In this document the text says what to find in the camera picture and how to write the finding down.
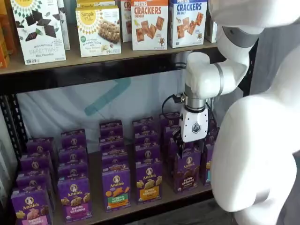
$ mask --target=snack box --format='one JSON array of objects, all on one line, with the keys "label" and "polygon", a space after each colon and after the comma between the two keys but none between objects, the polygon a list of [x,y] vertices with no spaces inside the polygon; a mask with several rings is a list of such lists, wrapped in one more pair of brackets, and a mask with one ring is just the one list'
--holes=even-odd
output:
[{"label": "snack box", "polygon": [[92,217],[90,184],[84,173],[60,177],[57,186],[66,223]]},{"label": "snack box", "polygon": [[170,0],[169,40],[172,48],[203,45],[207,0]]},{"label": "snack box", "polygon": [[61,145],[64,149],[71,146],[86,146],[85,130],[79,129],[61,133]]},{"label": "snack box", "polygon": [[158,143],[158,134],[155,130],[145,130],[141,133],[135,133],[135,145],[144,144],[148,142]]},{"label": "snack box", "polygon": [[157,142],[148,142],[135,146],[135,160],[160,159],[160,146]]},{"label": "snack box", "polygon": [[11,3],[25,64],[66,60],[57,1]]},{"label": "snack box", "polygon": [[131,0],[121,0],[122,41],[132,41]]},{"label": "snack box", "polygon": [[100,136],[115,136],[115,135],[123,135],[123,126],[121,120],[100,123]]},{"label": "snack box", "polygon": [[128,161],[125,147],[113,148],[102,151],[102,164],[119,164]]},{"label": "snack box", "polygon": [[144,204],[161,199],[163,164],[160,159],[138,160],[136,168],[137,204]]},{"label": "snack box", "polygon": [[177,154],[174,161],[174,191],[176,193],[194,189],[198,186],[201,151],[194,148],[182,157]]},{"label": "snack box", "polygon": [[130,207],[130,170],[127,162],[104,165],[102,185],[106,212]]},{"label": "snack box", "polygon": [[119,147],[124,147],[124,139],[121,135],[99,138],[100,151],[105,151]]},{"label": "snack box", "polygon": [[84,160],[72,160],[66,163],[61,163],[57,168],[58,177],[70,176],[73,174],[89,174],[89,167]]},{"label": "snack box", "polygon": [[3,31],[0,24],[0,69],[7,68],[10,63],[8,50],[6,48]]},{"label": "snack box", "polygon": [[155,130],[155,123],[153,117],[135,120],[132,122],[134,133],[140,133],[146,130]]},{"label": "snack box", "polygon": [[81,57],[121,53],[118,6],[76,8]]},{"label": "snack box", "polygon": [[61,149],[58,153],[60,163],[69,161],[84,160],[88,161],[88,154],[86,148],[83,146],[72,146],[66,149]]},{"label": "snack box", "polygon": [[133,50],[166,50],[168,0],[131,0]]},{"label": "snack box", "polygon": [[53,211],[55,210],[56,198],[55,198],[53,186],[51,184],[51,176],[50,176],[49,169],[19,172],[16,179],[16,183],[19,188],[45,184],[51,207]]},{"label": "snack box", "polygon": [[200,180],[203,185],[210,185],[210,165],[215,145],[206,144],[201,155]]},{"label": "snack box", "polygon": [[45,185],[15,189],[11,200],[17,225],[53,225],[53,213]]}]

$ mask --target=chocolate image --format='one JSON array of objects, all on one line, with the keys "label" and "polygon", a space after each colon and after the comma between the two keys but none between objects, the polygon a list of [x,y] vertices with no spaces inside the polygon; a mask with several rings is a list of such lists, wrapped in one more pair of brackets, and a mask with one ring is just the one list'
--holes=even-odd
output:
[{"label": "chocolate image", "polygon": [[142,26],[142,34],[149,34],[149,24],[148,24],[148,20],[141,22],[141,26]]},{"label": "chocolate image", "polygon": [[179,38],[184,38],[184,25],[177,26],[177,36]]},{"label": "chocolate image", "polygon": [[162,28],[163,28],[164,21],[165,21],[165,19],[162,18],[162,17],[160,17],[160,16],[157,18],[156,27],[157,27],[157,29],[159,29],[160,31],[161,31]]},{"label": "chocolate image", "polygon": [[51,20],[40,19],[37,23],[37,26],[45,26],[45,25],[48,25],[50,22],[51,22]]},{"label": "chocolate image", "polygon": [[192,20],[187,30],[188,33],[192,35],[195,30],[195,27],[196,27],[196,23]]},{"label": "chocolate image", "polygon": [[136,39],[138,42],[140,41],[144,41],[144,35],[143,35],[143,31],[141,28],[138,28],[135,30],[136,31]]},{"label": "chocolate image", "polygon": [[51,26],[51,25],[45,25],[44,29],[45,29],[45,34],[46,35],[51,36],[53,38],[56,38],[56,33],[55,33],[55,29],[54,29],[53,26]]},{"label": "chocolate image", "polygon": [[27,36],[27,38],[26,38],[25,41],[31,41],[31,40],[33,40],[33,39],[36,39],[37,36],[38,36],[38,34],[37,34],[36,32],[30,33],[30,34]]}]

